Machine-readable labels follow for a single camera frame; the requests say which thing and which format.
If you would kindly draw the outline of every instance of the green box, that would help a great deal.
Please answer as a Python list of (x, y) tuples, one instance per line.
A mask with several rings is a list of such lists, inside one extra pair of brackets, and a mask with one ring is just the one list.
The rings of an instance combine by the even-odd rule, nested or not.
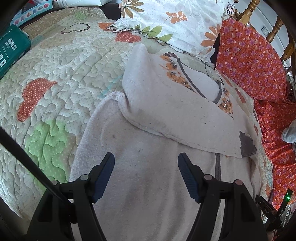
[(0, 38), (0, 79), (31, 48), (31, 40), (12, 24)]

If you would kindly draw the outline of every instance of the white plastic bag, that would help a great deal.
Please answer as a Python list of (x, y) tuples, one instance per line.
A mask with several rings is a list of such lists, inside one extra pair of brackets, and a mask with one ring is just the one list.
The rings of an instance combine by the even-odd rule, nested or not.
[(54, 8), (102, 6), (111, 0), (53, 0)]

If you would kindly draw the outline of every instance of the polka dot heart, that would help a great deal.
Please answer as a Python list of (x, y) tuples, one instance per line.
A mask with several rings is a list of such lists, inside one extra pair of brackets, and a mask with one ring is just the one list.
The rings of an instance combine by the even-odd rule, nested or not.
[(29, 82), (22, 93), (24, 101), (17, 111), (17, 119), (21, 122), (25, 121), (46, 91), (55, 84), (57, 84), (56, 81), (48, 81), (45, 78), (38, 78)]
[(134, 43), (134, 42), (140, 42), (141, 37), (137, 36), (137, 35), (133, 35), (131, 32), (123, 31), (121, 33), (117, 33), (115, 41), (116, 42)]

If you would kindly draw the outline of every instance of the patchwork quilt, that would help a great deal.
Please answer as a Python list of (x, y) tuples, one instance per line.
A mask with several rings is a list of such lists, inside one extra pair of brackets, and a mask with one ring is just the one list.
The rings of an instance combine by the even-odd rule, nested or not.
[[(28, 153), (49, 179), (69, 180), (71, 166), (86, 124), (109, 93), (122, 90), (121, 80), (134, 45), (149, 53), (177, 55), (184, 64), (227, 83), (229, 92), (254, 123), (253, 99), (212, 66), (178, 53), (153, 39), (125, 31), (113, 33), (98, 7), (68, 8), (47, 14), (23, 30), (32, 48), (0, 81), (1, 127)], [(266, 154), (258, 160), (263, 196), (272, 180)], [(0, 146), (0, 196), (19, 216), (30, 220), (44, 187)]]

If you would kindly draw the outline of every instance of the pillowcase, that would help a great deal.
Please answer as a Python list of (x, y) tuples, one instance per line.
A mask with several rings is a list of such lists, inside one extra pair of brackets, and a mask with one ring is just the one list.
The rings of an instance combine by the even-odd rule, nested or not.
[(229, 0), (123, 0), (115, 31), (138, 30), (177, 51), (210, 60)]

